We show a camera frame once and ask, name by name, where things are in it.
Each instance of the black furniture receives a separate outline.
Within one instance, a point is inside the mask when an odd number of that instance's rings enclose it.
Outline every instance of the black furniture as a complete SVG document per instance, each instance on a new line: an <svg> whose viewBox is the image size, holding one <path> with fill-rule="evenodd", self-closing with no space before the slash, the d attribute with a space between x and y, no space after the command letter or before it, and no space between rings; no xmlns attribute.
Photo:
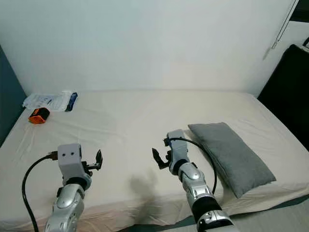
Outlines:
<svg viewBox="0 0 309 232"><path fill-rule="evenodd" d="M23 112L25 92L0 46L0 146Z"/></svg>
<svg viewBox="0 0 309 232"><path fill-rule="evenodd" d="M308 87L309 53L296 45L291 45L284 52L258 97L258 100L295 135L307 150L309 150Z"/></svg>

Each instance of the gray pillow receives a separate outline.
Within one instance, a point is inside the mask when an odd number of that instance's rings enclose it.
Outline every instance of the gray pillow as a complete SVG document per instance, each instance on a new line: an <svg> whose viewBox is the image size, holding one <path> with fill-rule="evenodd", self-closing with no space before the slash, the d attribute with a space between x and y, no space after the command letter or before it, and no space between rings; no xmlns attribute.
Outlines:
<svg viewBox="0 0 309 232"><path fill-rule="evenodd" d="M218 173L237 198L257 186L276 181L264 162L227 124L192 124L188 127L208 151Z"/></svg>

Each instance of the orange battery pack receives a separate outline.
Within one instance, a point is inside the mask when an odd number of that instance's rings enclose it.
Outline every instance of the orange battery pack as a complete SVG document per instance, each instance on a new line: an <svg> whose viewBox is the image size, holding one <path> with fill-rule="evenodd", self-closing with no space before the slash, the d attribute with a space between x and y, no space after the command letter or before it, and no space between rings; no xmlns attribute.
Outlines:
<svg viewBox="0 0 309 232"><path fill-rule="evenodd" d="M44 123L47 120L49 114L50 114L49 110L46 109L45 107L38 108L33 111L33 113L30 115L28 119L30 122L34 124L40 124Z"/></svg>

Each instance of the white bed sheet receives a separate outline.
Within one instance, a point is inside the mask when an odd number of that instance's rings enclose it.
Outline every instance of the white bed sheet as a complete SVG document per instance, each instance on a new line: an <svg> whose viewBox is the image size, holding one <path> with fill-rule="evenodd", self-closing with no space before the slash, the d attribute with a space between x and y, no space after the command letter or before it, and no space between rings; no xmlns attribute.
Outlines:
<svg viewBox="0 0 309 232"><path fill-rule="evenodd" d="M218 182L215 196L228 214L265 210L309 194L309 152L255 97L246 93L198 90L106 91L80 93L71 113L52 112L33 125L25 110L0 148L0 230L32 230L21 197L27 168L58 145L80 143L83 160L103 151L103 168L94 171L86 191L78 231L117 231L137 224L173 224L191 215L176 176L159 170L155 147L165 155L162 139L187 124L226 122L265 162L276 182L236 199ZM210 188L213 171L200 151L189 158ZM56 161L44 161L30 173L27 196L42 228L50 216L61 174Z"/></svg>

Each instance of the cable wire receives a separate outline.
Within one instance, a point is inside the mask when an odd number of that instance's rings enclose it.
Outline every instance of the cable wire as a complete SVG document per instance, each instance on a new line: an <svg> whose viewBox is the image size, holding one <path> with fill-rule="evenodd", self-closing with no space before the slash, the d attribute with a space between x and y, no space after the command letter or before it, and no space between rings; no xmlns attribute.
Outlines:
<svg viewBox="0 0 309 232"><path fill-rule="evenodd" d="M26 171L26 174L24 176L24 179L23 179L23 183L22 183L22 187L21 187L21 192L22 192L22 195L23 195L23 200L24 200L24 203L25 203L25 206L28 210L28 213L30 215L30 218L31 218L31 221L32 221L32 224L33 224L33 228L34 228L34 231L35 232L39 232L39 228L38 228L38 224L35 220L35 217L34 217L34 214L30 208L30 205L28 203L28 200L27 200L27 196L26 196L26 180L27 180L27 177L29 175L29 173L31 172L31 170L34 168L35 165L37 165L38 163L40 163L41 161L43 160L46 160L46 159L49 159L50 158L50 155L47 155L45 157L42 157L40 158L39 160L35 161L30 167L29 169Z"/></svg>
<svg viewBox="0 0 309 232"><path fill-rule="evenodd" d="M206 155L207 157L209 158L209 160L211 161L211 165L212 165L212 169L213 169L213 175L214 175L214 183L213 183L213 188L212 188L212 193L214 194L215 191L216 191L216 187L217 187L217 169L214 165L214 162L213 162L213 159L211 158L211 156L209 155L209 153L206 151L206 149L201 145L201 144L198 144L192 140L189 140L189 139L185 139L185 138L168 138L169 140L181 140L181 141L186 141L186 142L189 142L189 143L192 143L194 144L195 146L197 146L199 149L201 149Z"/></svg>

